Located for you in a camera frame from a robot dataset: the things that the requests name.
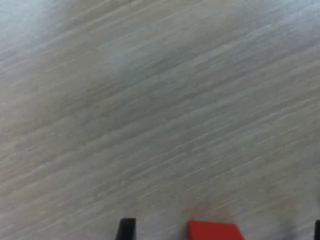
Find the wooden floor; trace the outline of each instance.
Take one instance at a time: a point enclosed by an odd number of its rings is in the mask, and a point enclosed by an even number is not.
[[[320,2],[0,0],[0,239],[311,240]]]

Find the red object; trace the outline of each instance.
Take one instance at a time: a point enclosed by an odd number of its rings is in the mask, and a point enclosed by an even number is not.
[[[188,240],[245,240],[231,223],[189,221]]]

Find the red block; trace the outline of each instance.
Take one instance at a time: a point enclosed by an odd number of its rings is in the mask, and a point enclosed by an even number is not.
[[[245,240],[239,228],[231,223],[189,221],[188,240]]]

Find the black object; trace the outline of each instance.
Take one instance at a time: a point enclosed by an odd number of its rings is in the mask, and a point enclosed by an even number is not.
[[[314,240],[320,240],[320,220],[315,222]]]
[[[136,219],[122,218],[115,240],[136,240]]]

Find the wood grain surface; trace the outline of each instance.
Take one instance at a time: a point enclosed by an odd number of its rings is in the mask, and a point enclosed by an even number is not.
[[[311,240],[320,2],[0,0],[0,239]]]

